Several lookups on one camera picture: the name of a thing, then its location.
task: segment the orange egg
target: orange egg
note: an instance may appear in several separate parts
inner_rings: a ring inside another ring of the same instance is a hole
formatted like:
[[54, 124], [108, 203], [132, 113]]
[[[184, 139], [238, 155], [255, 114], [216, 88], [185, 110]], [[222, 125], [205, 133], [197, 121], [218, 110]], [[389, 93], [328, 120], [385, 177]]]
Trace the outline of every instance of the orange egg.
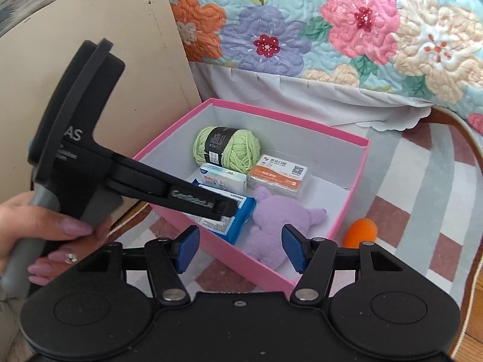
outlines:
[[344, 248], [358, 249], [363, 241], [375, 242], [377, 237], [377, 226], [368, 218], [357, 219], [347, 230], [344, 239]]

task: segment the plush toy ear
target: plush toy ear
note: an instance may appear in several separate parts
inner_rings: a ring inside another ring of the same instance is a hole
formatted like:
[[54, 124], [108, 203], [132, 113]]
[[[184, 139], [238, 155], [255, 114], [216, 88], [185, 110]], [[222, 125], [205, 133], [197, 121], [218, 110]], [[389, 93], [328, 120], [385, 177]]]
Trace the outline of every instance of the plush toy ear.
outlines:
[[308, 209], [307, 211], [309, 213], [309, 219], [310, 219], [310, 225], [311, 226], [313, 224], [320, 224], [325, 219], [327, 219], [327, 211], [325, 211], [325, 209], [323, 209], [323, 208]]
[[263, 185], [257, 185], [253, 194], [253, 197], [255, 198], [255, 201], [257, 203], [269, 198], [270, 196], [271, 196], [271, 193]]

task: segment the manicured nail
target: manicured nail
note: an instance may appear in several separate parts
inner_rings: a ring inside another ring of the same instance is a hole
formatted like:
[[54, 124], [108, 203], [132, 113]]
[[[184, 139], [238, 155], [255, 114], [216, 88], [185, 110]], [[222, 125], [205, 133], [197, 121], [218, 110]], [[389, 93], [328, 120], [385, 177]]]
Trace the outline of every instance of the manicured nail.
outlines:
[[54, 268], [48, 262], [29, 265], [27, 270], [32, 275], [48, 276], [52, 274]]
[[73, 218], [64, 218], [60, 221], [64, 233], [71, 237], [88, 236], [94, 232], [92, 226]]
[[44, 278], [41, 276], [29, 276], [28, 280], [30, 281], [30, 283], [38, 284], [39, 286], [45, 286], [50, 282], [48, 278]]
[[66, 250], [56, 250], [54, 252], [49, 253], [47, 257], [49, 258], [50, 261], [65, 262], [68, 253], [71, 253], [71, 252], [68, 252]]

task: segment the yarn ball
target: yarn ball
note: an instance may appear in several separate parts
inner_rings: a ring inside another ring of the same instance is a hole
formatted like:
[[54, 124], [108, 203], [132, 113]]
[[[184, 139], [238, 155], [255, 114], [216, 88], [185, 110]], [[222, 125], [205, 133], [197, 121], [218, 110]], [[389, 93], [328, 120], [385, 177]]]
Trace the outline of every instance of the yarn ball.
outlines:
[[359, 244], [364, 241], [375, 242], [377, 237], [377, 226], [368, 218], [357, 219], [344, 239], [344, 248], [359, 249]]
[[[198, 164], [205, 160], [205, 142], [210, 132], [216, 128], [209, 126], [203, 129], [196, 137], [193, 145], [193, 155]], [[251, 131], [238, 129], [231, 136], [221, 157], [221, 166], [224, 168], [248, 174], [260, 159], [260, 143]]]

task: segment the green yarn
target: green yarn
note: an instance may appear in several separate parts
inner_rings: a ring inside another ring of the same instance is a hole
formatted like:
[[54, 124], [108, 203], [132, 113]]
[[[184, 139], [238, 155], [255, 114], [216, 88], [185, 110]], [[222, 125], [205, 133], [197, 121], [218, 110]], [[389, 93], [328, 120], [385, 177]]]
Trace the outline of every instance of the green yarn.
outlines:
[[[196, 137], [193, 145], [193, 155], [198, 164], [206, 162], [205, 142], [209, 133], [216, 128], [209, 126], [203, 129]], [[221, 157], [221, 165], [227, 169], [248, 174], [260, 159], [260, 143], [251, 131], [237, 130], [231, 136]]]

